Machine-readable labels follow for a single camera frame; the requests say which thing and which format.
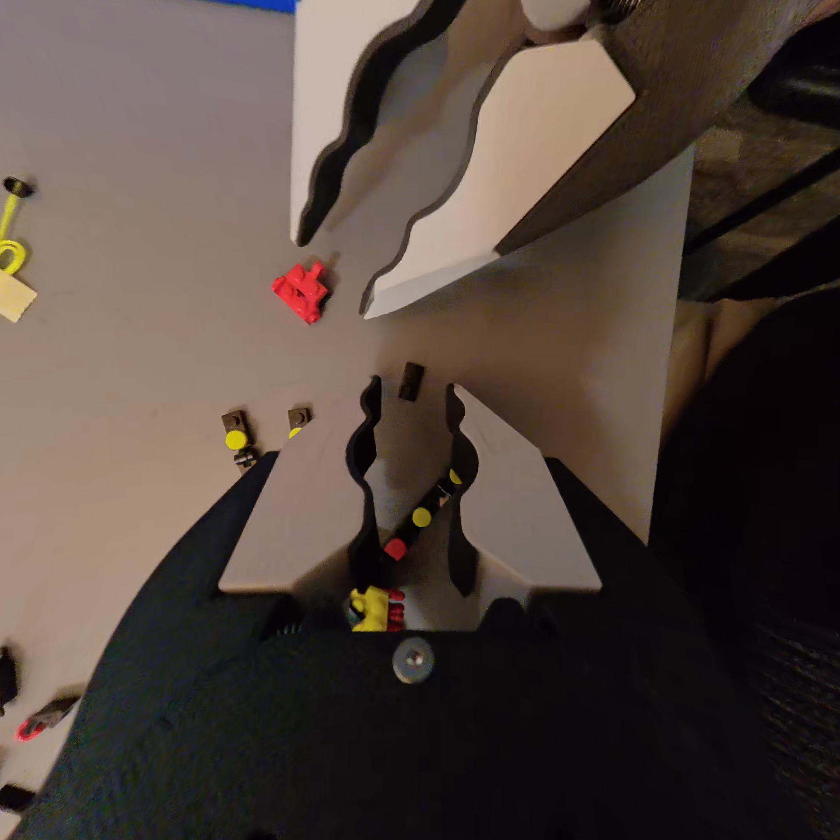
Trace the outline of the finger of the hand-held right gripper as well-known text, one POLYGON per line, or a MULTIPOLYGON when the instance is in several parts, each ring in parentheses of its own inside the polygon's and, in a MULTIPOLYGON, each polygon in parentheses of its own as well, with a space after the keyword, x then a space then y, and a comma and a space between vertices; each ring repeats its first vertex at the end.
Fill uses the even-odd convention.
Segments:
POLYGON ((470 114, 452 182, 408 221, 394 259, 360 303, 403 309, 501 257, 501 242, 634 103, 596 39, 522 48, 500 60, 470 114))
POLYGON ((403 60, 452 25, 464 1, 307 1, 295 14, 290 238, 310 244, 368 144, 403 60))

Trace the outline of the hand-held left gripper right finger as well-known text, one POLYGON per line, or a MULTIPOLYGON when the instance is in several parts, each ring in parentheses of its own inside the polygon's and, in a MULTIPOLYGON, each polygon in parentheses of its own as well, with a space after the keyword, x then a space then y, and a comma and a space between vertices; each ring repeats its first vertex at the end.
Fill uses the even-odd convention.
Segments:
POLYGON ((460 479, 448 539, 448 573, 476 601, 532 601, 602 588, 540 449, 463 386, 446 390, 460 479))

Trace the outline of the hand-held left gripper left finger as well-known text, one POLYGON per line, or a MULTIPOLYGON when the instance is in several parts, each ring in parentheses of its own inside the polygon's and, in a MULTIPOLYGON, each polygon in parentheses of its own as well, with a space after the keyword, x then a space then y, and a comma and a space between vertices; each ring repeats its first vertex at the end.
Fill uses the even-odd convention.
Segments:
POLYGON ((382 379, 366 379, 284 445, 219 580, 234 595, 345 597, 383 576, 373 491, 382 379))

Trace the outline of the black yellow red lego assembly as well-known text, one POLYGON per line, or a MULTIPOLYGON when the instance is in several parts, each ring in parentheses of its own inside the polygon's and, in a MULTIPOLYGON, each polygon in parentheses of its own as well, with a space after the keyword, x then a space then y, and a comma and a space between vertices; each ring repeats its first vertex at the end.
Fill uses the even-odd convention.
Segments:
POLYGON ((462 485, 455 469, 449 468, 381 546, 376 557, 373 582, 362 590, 353 589, 349 595, 348 614, 353 616, 351 625, 355 633, 401 632, 405 628, 405 594, 390 586, 393 572, 462 485))

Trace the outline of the red lego piece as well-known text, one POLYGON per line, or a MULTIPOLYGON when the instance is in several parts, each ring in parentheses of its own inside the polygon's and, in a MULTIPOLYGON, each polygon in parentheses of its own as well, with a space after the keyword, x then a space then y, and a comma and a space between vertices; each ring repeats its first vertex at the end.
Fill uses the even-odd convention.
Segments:
POLYGON ((271 283, 272 292, 308 326, 322 317, 329 289, 322 282, 326 268, 316 260, 309 268, 297 264, 271 283))

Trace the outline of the black piece with red tip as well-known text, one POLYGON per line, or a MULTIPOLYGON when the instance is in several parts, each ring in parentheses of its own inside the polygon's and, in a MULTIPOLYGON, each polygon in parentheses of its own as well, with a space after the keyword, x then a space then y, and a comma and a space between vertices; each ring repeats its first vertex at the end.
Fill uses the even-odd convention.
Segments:
MULTIPOLYGON (((4 718, 9 708, 18 699, 20 685, 18 662, 11 647, 1 647, 1 717, 4 718)), ((81 696, 65 694, 57 696, 48 704, 21 720, 14 730, 14 743, 26 744, 52 730, 65 720, 75 709, 81 696)), ((9 816, 22 816, 30 807, 36 793, 20 784, 5 783, 1 789, 1 813, 9 816)))

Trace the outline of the masking tape piece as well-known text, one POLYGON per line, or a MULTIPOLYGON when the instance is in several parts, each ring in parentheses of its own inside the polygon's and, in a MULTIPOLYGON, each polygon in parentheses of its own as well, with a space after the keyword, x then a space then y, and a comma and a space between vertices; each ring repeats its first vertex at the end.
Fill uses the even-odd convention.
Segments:
POLYGON ((1 270, 1 316, 17 323, 37 298, 37 292, 15 275, 1 270))

